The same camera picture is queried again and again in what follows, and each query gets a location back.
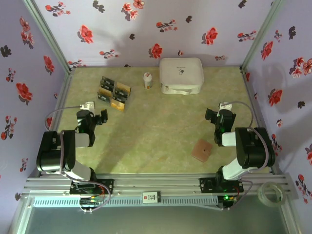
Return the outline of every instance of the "white box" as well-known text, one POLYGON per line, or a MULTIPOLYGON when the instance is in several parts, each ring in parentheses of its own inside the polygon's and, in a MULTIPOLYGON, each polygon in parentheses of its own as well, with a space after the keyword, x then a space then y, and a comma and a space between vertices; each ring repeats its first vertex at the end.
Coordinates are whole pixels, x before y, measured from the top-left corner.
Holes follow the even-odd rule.
POLYGON ((198 94, 204 83, 203 67, 198 58, 163 58, 159 77, 164 94, 198 94))

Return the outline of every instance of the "small bottle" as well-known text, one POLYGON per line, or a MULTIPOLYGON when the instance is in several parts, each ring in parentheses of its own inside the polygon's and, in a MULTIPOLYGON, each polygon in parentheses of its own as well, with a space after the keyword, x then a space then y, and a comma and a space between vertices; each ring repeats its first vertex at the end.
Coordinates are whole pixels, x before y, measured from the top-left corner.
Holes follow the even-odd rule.
POLYGON ((153 85, 152 75, 149 72, 144 73, 143 76, 145 89, 150 89, 153 85))

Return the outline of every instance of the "floral wallpaper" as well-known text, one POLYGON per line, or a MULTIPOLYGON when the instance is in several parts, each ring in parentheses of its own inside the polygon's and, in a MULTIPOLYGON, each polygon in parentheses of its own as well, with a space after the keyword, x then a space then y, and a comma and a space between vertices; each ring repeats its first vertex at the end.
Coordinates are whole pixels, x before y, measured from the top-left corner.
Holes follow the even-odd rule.
MULTIPOLYGON (((162 58, 179 56, 198 57, 204 66, 241 65, 272 4, 272 0, 35 2, 71 67, 158 66, 162 58)), ((270 45, 264 46, 264 58, 270 45)))
MULTIPOLYGON (((61 7, 53 9, 57 13, 61 7)), ((22 1, 1 2, 0 15, 5 32, 0 37, 0 233, 7 233, 36 168, 44 118, 56 106, 65 72, 22 1)))
POLYGON ((256 97, 253 105, 271 135, 276 165, 296 188, 293 201, 302 233, 312 230, 311 5, 309 0, 284 1, 246 71, 250 95, 256 97))

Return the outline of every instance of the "white label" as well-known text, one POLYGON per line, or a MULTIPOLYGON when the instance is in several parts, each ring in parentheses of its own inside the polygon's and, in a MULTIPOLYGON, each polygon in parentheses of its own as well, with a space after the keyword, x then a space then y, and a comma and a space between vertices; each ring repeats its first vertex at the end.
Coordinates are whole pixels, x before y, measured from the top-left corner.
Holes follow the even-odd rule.
POLYGON ((143 203, 158 203, 158 192, 145 192, 142 194, 143 203))

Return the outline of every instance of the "white connector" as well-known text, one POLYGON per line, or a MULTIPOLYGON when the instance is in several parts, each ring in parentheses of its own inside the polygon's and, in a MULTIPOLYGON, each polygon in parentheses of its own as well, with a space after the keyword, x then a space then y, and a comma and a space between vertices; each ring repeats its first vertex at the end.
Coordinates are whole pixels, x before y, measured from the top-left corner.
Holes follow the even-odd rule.
POLYGON ((232 110, 232 104, 229 104, 229 105, 226 105, 226 106, 222 106, 222 105, 224 105, 224 104, 228 104, 228 102, 221 102, 221 103, 219 104, 219 108, 220 108, 220 109, 219 109, 219 111, 218 111, 217 116, 219 116, 220 110, 223 110, 223 109, 229 110, 229 111, 232 110))
POLYGON ((95 115, 96 104, 94 103, 94 101, 87 101, 85 104, 80 105, 80 109, 88 110, 95 115))

